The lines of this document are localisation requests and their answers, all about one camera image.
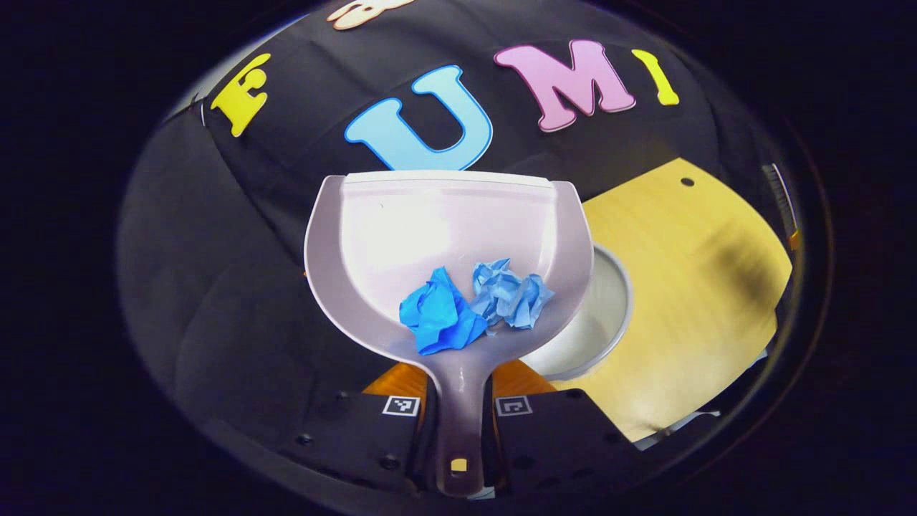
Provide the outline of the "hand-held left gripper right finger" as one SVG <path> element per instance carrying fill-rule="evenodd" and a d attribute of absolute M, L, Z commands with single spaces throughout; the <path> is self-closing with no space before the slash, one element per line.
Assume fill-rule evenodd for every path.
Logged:
<path fill-rule="evenodd" d="M 557 390 L 520 360 L 492 375 L 502 479 L 512 495 L 618 492 L 638 448 L 580 388 Z"/>

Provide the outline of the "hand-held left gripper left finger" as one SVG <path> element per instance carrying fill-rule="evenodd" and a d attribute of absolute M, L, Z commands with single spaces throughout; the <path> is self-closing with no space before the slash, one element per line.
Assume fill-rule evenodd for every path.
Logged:
<path fill-rule="evenodd" d="M 422 369 L 399 363 L 363 391 L 321 396 L 291 431 L 284 457 L 359 487 L 416 493 L 427 384 Z"/>

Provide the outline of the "white ribbed garbage bin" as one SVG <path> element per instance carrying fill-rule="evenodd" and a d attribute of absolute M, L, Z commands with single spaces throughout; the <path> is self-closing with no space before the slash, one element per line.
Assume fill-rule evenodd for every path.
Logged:
<path fill-rule="evenodd" d="M 593 244 L 594 267 L 582 307 L 570 324 L 534 352 L 521 358 L 548 381 L 585 375 L 609 356 L 628 329 L 633 314 L 633 283 L 609 249 Z"/>

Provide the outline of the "dark blue paper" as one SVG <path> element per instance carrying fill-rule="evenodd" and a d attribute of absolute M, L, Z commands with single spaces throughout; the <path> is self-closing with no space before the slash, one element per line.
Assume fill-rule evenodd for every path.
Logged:
<path fill-rule="evenodd" d="M 453 283 L 446 268 L 433 270 L 422 287 L 400 302 L 399 320 L 415 336 L 419 355 L 460 350 L 488 329 Z"/>

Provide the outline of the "light blue paper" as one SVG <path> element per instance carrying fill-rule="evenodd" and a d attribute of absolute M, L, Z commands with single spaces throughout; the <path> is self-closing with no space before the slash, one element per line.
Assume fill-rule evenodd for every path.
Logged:
<path fill-rule="evenodd" d="M 509 259 L 475 264 L 472 287 L 475 297 L 469 307 L 490 327 L 503 322 L 514 329 L 531 330 L 554 297 L 540 275 L 518 277 Z"/>

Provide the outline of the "pale pink dustpan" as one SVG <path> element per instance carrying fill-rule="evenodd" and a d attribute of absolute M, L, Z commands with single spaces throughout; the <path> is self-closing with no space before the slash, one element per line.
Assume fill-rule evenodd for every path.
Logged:
<path fill-rule="evenodd" d="M 477 262 L 508 258 L 554 292 L 533 330 L 502 329 L 463 350 L 417 353 L 400 301 L 445 267 L 473 295 Z M 502 363 L 538 349 L 582 306 L 592 235 L 573 183 L 523 174 L 384 171 L 328 176 L 304 239 L 307 279 L 328 319 L 378 355 L 417 366 L 438 390 L 436 480 L 450 497 L 484 486 L 485 385 Z"/>

